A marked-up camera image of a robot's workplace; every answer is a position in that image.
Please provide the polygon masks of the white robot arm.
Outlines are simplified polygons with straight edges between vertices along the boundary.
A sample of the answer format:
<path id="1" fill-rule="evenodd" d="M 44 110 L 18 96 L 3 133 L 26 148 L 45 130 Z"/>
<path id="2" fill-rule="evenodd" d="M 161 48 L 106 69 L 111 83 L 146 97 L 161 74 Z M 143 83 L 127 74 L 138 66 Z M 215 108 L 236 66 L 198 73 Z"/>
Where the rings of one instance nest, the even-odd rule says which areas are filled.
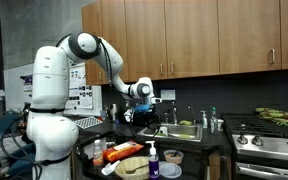
<path id="1" fill-rule="evenodd" d="M 119 76 L 123 66 L 120 54 L 104 38 L 87 32 L 74 32 L 55 46 L 37 50 L 32 77 L 32 100 L 26 133 L 36 147 L 34 180 L 71 180 L 70 156 L 79 130 L 64 116 L 69 97 L 70 67 L 95 61 L 117 91 L 131 99 L 153 106 L 161 101 L 154 95 L 152 80 L 141 77 L 126 84 Z"/>

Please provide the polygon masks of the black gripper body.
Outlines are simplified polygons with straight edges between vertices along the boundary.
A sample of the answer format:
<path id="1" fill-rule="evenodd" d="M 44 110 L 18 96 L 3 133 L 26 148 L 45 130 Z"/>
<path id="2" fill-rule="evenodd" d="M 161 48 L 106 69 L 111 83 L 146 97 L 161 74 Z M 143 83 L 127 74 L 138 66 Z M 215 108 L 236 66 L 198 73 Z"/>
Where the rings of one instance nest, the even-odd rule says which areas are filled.
<path id="1" fill-rule="evenodd" d="M 141 127 L 149 127 L 151 124 L 159 120 L 156 112 L 136 112 L 135 125 Z"/>

